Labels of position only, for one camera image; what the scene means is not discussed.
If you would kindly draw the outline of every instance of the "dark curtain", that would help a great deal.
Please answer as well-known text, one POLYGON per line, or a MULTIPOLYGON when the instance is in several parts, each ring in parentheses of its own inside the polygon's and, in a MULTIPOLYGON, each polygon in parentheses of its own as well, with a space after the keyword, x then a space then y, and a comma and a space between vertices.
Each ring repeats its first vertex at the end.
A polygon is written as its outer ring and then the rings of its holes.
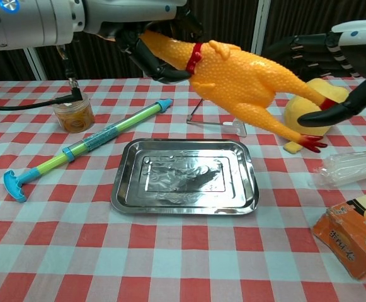
MULTIPOLYGON (((203 41, 214 39, 250 50, 257 0, 189 0, 188 4, 203 23, 203 41)), ((142 77, 142 71, 113 42, 78 33, 68 49, 78 79, 142 77)), ((38 48, 37 52, 48 79, 65 79, 55 47, 38 48)))
POLYGON ((271 53, 289 47, 286 37, 327 33, 334 25, 355 20, 366 20, 366 0, 272 0, 262 55, 308 81, 319 76, 320 71, 305 67, 298 60, 272 58, 271 53))
POLYGON ((32 80, 35 80, 35 76, 23 50, 0 52, 0 81, 32 80))

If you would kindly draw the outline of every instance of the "wire stand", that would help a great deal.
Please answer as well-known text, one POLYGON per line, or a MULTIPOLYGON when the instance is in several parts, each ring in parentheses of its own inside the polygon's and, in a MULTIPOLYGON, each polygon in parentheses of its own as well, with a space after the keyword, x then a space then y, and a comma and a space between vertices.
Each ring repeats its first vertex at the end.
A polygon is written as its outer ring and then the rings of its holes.
POLYGON ((246 137, 247 136, 247 129, 246 129, 246 125, 240 121, 235 119, 233 122, 231 121, 226 121, 223 123, 212 123, 209 121, 193 121, 193 116, 195 114, 195 112, 198 110, 198 108, 202 105, 204 99, 201 99, 199 101, 199 103, 195 106, 194 110, 191 112, 191 114, 189 114, 187 116, 187 123, 188 124, 199 124, 199 125, 216 125, 216 126, 221 126, 222 129, 224 129, 224 131, 228 132, 228 133, 234 133, 240 137, 246 137))

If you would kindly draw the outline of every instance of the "plastic jar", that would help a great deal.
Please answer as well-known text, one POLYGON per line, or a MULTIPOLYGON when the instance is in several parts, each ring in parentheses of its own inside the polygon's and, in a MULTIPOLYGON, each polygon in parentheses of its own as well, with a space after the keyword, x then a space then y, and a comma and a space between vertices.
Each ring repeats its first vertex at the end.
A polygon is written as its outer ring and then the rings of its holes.
POLYGON ((85 131, 94 123, 90 100, 85 93, 82 93, 82 97, 81 101, 52 105, 59 125, 68 133, 85 131))

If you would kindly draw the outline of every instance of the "red collar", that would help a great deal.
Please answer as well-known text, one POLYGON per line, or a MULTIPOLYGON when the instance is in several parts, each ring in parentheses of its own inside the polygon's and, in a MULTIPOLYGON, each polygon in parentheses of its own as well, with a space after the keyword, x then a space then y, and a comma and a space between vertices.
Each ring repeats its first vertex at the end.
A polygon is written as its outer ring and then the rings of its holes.
POLYGON ((202 59, 201 46, 202 43, 196 43, 194 45, 193 52, 185 68, 191 74, 194 74, 196 64, 202 59))

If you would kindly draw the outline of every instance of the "yellow sponge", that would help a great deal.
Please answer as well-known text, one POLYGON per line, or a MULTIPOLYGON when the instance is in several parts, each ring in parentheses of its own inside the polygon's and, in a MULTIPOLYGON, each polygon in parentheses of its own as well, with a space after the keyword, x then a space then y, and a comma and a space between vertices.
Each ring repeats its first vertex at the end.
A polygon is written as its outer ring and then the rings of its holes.
MULTIPOLYGON (((307 82, 307 85, 337 103, 342 103, 349 95, 348 90, 344 87, 331 85, 328 81, 320 78, 310 80, 307 82)), ((307 128, 299 125, 297 122, 300 116, 315 111, 320 111, 320 108, 312 101, 300 96, 294 96, 285 107, 283 113, 284 123, 290 129, 299 133, 323 136, 331 128, 330 126, 307 128)), ((295 142, 289 142, 283 148, 289 153, 296 154, 303 147, 295 142)))

